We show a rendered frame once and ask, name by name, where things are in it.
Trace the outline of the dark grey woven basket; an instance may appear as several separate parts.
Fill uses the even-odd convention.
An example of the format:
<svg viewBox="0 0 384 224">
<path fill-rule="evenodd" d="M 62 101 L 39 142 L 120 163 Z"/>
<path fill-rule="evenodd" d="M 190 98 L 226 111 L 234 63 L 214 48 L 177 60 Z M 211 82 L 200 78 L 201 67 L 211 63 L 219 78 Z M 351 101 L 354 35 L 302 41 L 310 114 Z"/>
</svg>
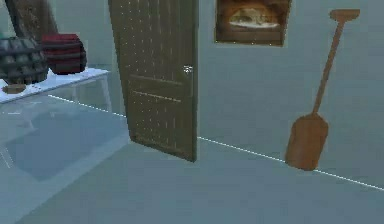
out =
<svg viewBox="0 0 384 224">
<path fill-rule="evenodd" d="M 0 38 L 0 79 L 7 84 L 35 84 L 47 79 L 49 67 L 33 38 Z"/>
</svg>

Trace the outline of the white table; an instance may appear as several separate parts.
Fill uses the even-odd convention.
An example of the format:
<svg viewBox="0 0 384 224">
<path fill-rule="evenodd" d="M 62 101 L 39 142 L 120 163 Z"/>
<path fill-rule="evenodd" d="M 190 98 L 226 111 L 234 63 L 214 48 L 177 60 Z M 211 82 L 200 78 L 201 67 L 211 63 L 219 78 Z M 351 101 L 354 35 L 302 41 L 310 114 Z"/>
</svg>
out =
<svg viewBox="0 0 384 224">
<path fill-rule="evenodd" d="M 107 70 L 96 68 L 67 76 L 49 73 L 45 81 L 28 85 L 21 93 L 0 91 L 0 173 L 11 169 L 15 162 L 6 143 L 20 142 L 22 136 L 36 131 L 34 119 L 40 114 L 48 114 L 53 125 L 45 127 L 35 142 L 24 143 L 23 149 L 36 153 L 42 162 L 62 162 L 65 168 L 90 168 L 104 160 L 108 154 L 102 146 L 96 143 L 87 146 L 80 141 L 77 127 L 88 127 L 112 111 L 108 74 Z M 101 82 L 104 109 L 81 103 L 77 95 L 80 86 L 95 81 Z M 0 80 L 0 88 L 5 85 Z"/>
</svg>

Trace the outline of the red folded cloth stack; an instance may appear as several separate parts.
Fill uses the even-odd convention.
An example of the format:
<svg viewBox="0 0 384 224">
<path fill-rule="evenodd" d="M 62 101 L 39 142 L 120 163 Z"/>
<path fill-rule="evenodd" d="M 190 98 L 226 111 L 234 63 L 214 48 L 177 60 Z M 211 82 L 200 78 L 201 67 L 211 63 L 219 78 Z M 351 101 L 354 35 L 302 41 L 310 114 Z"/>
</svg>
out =
<svg viewBox="0 0 384 224">
<path fill-rule="evenodd" d="M 41 45 L 53 73 L 68 75 L 85 70 L 87 53 L 77 34 L 44 35 Z"/>
</svg>

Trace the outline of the brown wooden paddle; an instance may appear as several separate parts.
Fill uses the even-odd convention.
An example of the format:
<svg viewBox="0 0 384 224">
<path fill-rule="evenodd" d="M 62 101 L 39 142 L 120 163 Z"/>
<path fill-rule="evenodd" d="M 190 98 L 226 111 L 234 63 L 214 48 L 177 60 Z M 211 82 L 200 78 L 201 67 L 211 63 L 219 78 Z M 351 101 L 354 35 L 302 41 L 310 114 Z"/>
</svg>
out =
<svg viewBox="0 0 384 224">
<path fill-rule="evenodd" d="M 314 171 L 319 163 L 326 143 L 329 124 L 319 114 L 330 71 L 337 53 L 344 26 L 360 16 L 360 9 L 333 9 L 329 17 L 337 25 L 327 61 L 322 72 L 321 81 L 310 113 L 298 117 L 291 126 L 284 162 L 291 167 L 304 171 Z"/>
</svg>

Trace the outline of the dark brown leaning board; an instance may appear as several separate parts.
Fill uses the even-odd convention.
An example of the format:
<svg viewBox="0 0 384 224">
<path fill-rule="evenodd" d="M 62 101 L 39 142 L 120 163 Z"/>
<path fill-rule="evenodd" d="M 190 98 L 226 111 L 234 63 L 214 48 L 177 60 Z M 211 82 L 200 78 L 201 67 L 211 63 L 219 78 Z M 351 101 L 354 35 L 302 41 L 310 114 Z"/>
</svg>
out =
<svg viewBox="0 0 384 224">
<path fill-rule="evenodd" d="M 17 37 L 40 42 L 43 35 L 57 34 L 58 28 L 48 0 L 4 0 Z"/>
</svg>

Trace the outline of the olive green room door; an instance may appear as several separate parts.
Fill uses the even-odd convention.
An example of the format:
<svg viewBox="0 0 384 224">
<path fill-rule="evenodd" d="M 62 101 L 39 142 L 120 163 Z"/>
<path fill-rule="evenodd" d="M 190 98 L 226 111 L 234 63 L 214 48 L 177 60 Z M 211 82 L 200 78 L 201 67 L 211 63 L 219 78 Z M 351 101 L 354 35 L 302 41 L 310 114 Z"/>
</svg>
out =
<svg viewBox="0 0 384 224">
<path fill-rule="evenodd" d="M 199 0 L 108 0 L 130 140 L 197 159 Z M 184 65 L 194 72 L 187 75 Z"/>
</svg>

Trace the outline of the brown framed wall picture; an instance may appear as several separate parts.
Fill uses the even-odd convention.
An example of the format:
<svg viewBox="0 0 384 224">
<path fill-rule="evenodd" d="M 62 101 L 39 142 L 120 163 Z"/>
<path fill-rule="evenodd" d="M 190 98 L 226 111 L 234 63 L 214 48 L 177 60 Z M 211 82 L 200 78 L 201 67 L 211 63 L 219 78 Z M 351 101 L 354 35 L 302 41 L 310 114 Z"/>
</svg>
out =
<svg viewBox="0 0 384 224">
<path fill-rule="evenodd" d="M 292 0 L 216 0 L 217 43 L 282 47 Z"/>
</svg>

